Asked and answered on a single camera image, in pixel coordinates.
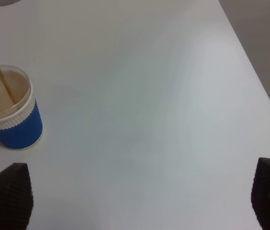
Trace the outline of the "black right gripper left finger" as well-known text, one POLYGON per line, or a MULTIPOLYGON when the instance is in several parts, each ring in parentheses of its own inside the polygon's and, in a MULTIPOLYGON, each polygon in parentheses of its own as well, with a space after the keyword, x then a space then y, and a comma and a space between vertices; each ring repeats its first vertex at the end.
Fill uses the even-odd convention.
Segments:
POLYGON ((0 230, 27 229, 33 207, 28 165, 13 163, 0 172, 0 230))

